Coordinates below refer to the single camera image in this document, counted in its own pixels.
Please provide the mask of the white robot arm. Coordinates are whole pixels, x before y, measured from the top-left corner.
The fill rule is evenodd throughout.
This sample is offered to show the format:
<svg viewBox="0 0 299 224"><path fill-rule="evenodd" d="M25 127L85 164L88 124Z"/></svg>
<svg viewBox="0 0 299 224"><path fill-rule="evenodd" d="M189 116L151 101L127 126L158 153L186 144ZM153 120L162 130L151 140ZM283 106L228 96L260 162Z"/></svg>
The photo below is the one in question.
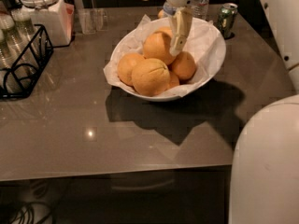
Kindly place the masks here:
<svg viewBox="0 0 299 224"><path fill-rule="evenodd" d="M294 86L299 0L260 0ZM233 157L228 224L299 224L299 94L256 113Z"/></svg>

